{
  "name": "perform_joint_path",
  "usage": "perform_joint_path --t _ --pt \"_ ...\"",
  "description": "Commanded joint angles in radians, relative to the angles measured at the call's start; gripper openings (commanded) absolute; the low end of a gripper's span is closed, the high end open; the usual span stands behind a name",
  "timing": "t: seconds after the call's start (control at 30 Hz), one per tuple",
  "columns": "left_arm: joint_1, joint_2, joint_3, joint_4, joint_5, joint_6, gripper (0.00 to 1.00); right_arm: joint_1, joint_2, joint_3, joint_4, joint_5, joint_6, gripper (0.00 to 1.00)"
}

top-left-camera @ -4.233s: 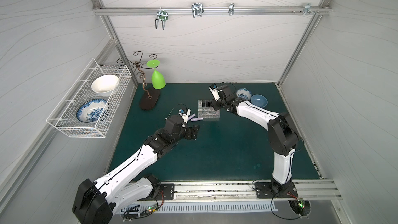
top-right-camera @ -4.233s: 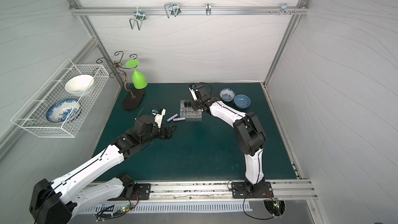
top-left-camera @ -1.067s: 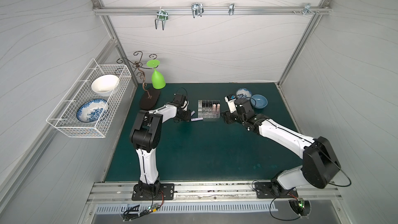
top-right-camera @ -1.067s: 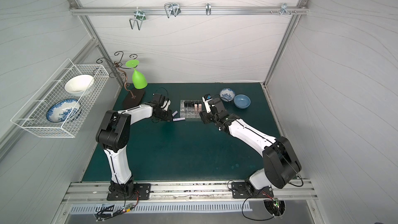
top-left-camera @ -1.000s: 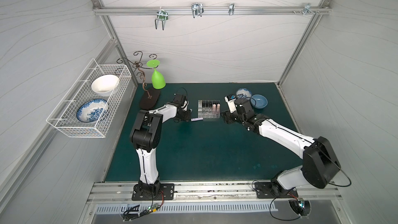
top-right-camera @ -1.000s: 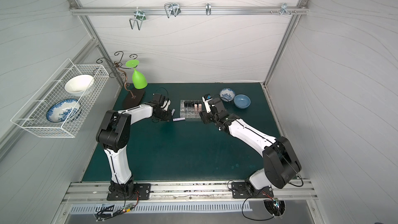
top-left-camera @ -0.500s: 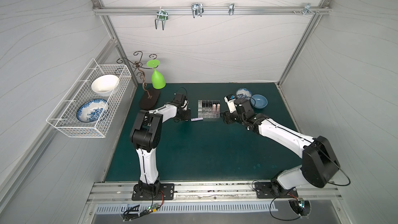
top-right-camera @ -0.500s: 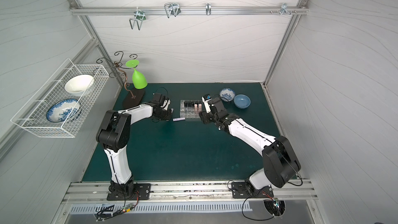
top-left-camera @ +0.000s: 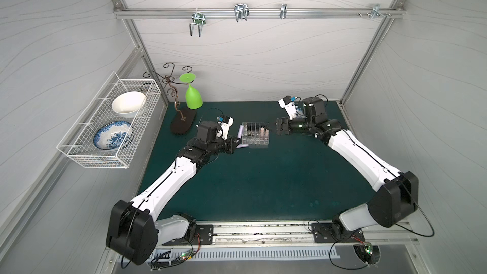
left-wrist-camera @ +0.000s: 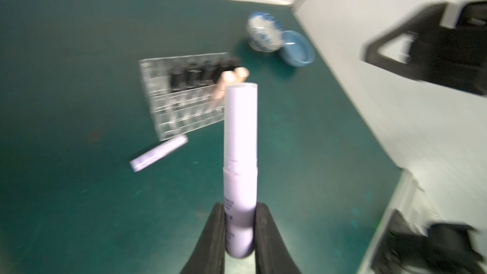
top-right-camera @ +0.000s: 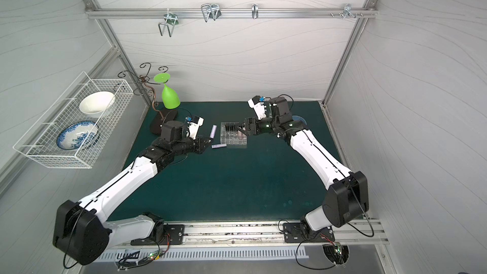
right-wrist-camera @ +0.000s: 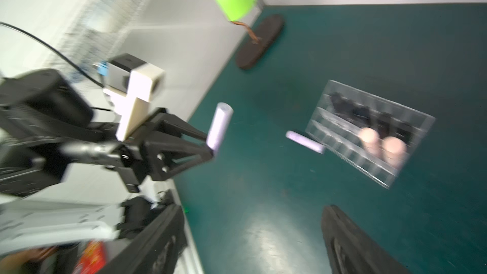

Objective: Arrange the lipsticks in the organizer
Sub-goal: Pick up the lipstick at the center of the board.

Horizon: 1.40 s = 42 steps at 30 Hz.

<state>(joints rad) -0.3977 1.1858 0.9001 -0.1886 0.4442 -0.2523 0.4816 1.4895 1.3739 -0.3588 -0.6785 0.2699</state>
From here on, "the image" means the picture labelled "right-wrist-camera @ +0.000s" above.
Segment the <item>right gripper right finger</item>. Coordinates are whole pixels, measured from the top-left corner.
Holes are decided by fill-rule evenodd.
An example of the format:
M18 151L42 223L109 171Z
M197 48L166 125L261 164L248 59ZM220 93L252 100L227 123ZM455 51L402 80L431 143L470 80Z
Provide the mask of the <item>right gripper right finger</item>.
M323 208L321 230L332 273L409 273L336 205Z

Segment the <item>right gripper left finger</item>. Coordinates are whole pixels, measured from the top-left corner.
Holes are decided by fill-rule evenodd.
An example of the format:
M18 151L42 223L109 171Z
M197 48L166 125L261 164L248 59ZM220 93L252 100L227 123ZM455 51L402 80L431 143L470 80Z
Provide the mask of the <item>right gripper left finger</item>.
M130 243L99 273L174 273L187 245L181 206L166 203L152 209L141 202L125 202L123 206L128 210L117 229L119 237Z

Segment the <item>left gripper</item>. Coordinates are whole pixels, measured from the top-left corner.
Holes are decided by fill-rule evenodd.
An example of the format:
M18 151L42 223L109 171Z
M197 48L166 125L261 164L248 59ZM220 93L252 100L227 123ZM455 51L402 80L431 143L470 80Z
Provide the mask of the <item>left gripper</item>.
M166 181L214 157L208 146L189 143L184 135L200 142L207 139L206 133L159 108L120 143L114 150L114 169L128 192L139 193L147 176Z

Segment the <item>purple lip balm tube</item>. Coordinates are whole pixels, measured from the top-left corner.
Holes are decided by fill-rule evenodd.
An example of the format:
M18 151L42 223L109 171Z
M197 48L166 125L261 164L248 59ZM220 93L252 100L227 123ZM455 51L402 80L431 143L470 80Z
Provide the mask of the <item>purple lip balm tube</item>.
M223 102L217 104L209 132L207 134L206 145L217 154L223 143L225 134L230 125L234 110Z
M302 134L296 133L295 131L286 132L285 137L316 153L323 154L326 150L326 147L321 143L318 143Z

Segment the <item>pink lip gloss tube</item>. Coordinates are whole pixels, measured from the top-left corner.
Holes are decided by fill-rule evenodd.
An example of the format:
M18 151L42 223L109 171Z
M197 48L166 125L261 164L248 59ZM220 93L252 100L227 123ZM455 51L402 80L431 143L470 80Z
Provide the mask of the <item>pink lip gloss tube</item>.
M396 137L386 137L382 141L383 157L386 163L398 169L407 154L407 145Z
M376 130L372 128L361 128L358 137L365 151L367 151L374 157L381 158L381 140Z

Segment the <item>clear acrylic lipstick organizer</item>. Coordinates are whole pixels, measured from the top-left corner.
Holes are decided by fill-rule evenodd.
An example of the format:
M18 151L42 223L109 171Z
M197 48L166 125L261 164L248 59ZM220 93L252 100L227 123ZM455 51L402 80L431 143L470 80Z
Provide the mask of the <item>clear acrylic lipstick organizer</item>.
M330 80L306 132L388 188L434 122L431 115Z

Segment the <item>black lipstick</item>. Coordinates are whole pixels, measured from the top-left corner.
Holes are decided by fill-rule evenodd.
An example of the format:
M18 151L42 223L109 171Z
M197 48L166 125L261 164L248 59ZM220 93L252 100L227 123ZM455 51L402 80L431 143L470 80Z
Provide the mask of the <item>black lipstick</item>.
M391 133L392 115L380 113L377 117L377 132L380 139L388 137Z
M349 123L354 123L355 115L354 110L356 109L356 105L354 101L345 99L342 101L341 110L339 115L342 119L346 120Z
M395 135L402 140L406 145L410 145L413 137L414 127L407 122L400 122L396 127Z
M370 109L366 106L353 109L354 125L359 128L370 128L372 125Z
M346 101L343 98L343 96L340 93L335 92L335 93L330 94L330 99L331 99L331 103L333 105L333 108L335 110L335 113L337 115L344 114L344 109L346 107Z

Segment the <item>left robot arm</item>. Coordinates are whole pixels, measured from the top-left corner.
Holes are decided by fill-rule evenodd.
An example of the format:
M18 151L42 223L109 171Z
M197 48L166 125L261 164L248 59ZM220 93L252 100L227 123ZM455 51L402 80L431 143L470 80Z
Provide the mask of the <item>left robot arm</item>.
M1 192L26 197L60 183L72 163L116 171L137 193L146 177L164 181L210 161L207 135L164 108L126 139L118 123L93 122L93 109L55 69L1 84Z

